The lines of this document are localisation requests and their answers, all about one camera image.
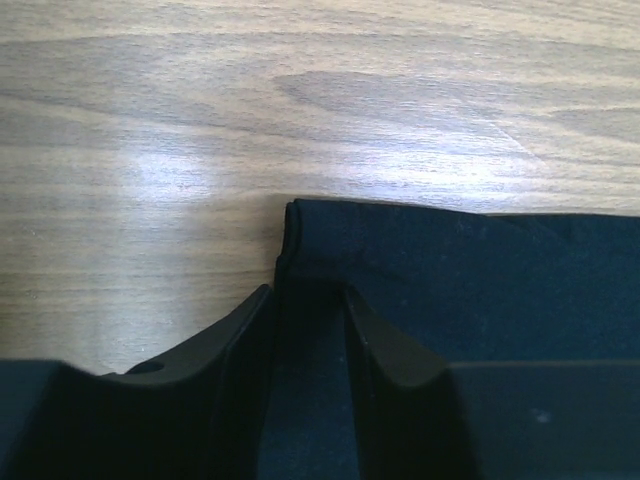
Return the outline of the black t shirt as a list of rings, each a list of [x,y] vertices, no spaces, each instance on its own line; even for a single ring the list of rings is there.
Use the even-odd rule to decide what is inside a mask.
[[[639,222],[295,200],[262,479],[360,476],[343,295],[451,363],[639,363]]]

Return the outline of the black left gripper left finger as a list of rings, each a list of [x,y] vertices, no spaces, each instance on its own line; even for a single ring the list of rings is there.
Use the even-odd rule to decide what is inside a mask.
[[[1,364],[5,479],[253,479],[269,391],[274,295],[123,374]]]

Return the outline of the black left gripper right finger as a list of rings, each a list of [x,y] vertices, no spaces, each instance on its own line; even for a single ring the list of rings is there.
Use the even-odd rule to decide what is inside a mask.
[[[343,295],[364,479],[635,479],[639,363],[451,363]]]

